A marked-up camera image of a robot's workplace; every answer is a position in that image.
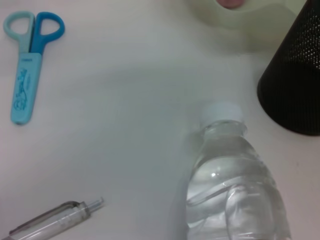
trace water bottle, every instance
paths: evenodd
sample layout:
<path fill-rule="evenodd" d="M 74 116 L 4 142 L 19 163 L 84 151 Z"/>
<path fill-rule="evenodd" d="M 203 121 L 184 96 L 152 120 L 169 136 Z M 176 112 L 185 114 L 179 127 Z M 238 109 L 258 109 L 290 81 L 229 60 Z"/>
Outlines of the water bottle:
<path fill-rule="evenodd" d="M 201 127 L 204 143 L 186 198 L 188 240 L 290 240 L 276 183 L 244 138 L 241 109 L 208 105 Z"/>

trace bottle neck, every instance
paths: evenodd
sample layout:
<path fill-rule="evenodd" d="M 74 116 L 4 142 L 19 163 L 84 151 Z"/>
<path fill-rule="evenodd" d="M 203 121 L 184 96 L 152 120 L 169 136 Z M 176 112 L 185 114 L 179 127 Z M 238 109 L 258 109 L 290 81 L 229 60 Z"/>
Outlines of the bottle neck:
<path fill-rule="evenodd" d="M 242 122 L 233 120 L 217 121 L 204 129 L 204 140 L 219 136 L 241 136 L 247 133 L 247 127 Z"/>

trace blue scissors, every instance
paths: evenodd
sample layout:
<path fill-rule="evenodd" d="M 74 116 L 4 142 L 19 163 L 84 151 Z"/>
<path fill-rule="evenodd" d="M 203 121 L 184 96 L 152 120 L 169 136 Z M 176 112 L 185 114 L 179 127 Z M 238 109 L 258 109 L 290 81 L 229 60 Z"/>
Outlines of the blue scissors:
<path fill-rule="evenodd" d="M 24 34 L 18 34 L 10 28 L 11 23 L 20 18 L 29 20 L 28 30 Z M 44 19 L 56 21 L 60 28 L 56 32 L 41 35 L 41 25 Z M 5 19 L 3 29 L 9 37 L 19 43 L 19 61 L 13 91 L 11 121 L 23 125 L 29 122 L 34 108 L 45 46 L 64 34 L 65 24 L 59 16 L 51 12 L 40 12 L 35 18 L 32 12 L 16 11 Z"/>

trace pen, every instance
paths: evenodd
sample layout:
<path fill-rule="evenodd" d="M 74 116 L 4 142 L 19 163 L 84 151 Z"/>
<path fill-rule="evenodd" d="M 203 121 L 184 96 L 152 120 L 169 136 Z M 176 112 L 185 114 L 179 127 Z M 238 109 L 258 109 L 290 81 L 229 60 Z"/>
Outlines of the pen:
<path fill-rule="evenodd" d="M 18 226 L 2 240 L 48 240 L 87 220 L 104 206 L 104 199 L 89 202 L 68 201 Z"/>

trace white desk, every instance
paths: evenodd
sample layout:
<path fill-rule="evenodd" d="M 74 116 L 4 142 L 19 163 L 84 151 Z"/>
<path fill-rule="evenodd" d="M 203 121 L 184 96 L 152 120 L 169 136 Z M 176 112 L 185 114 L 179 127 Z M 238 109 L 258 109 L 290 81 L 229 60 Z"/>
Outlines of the white desk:
<path fill-rule="evenodd" d="M 107 207 L 55 240 L 183 240 L 198 106 L 231 100 L 282 193 L 296 240 L 319 238 L 320 138 L 289 132 L 256 96 L 270 56 L 175 0 L 3 0 L 65 22 L 44 51 L 33 116 L 10 122 L 18 44 L 0 31 L 0 237 L 65 201 Z"/>

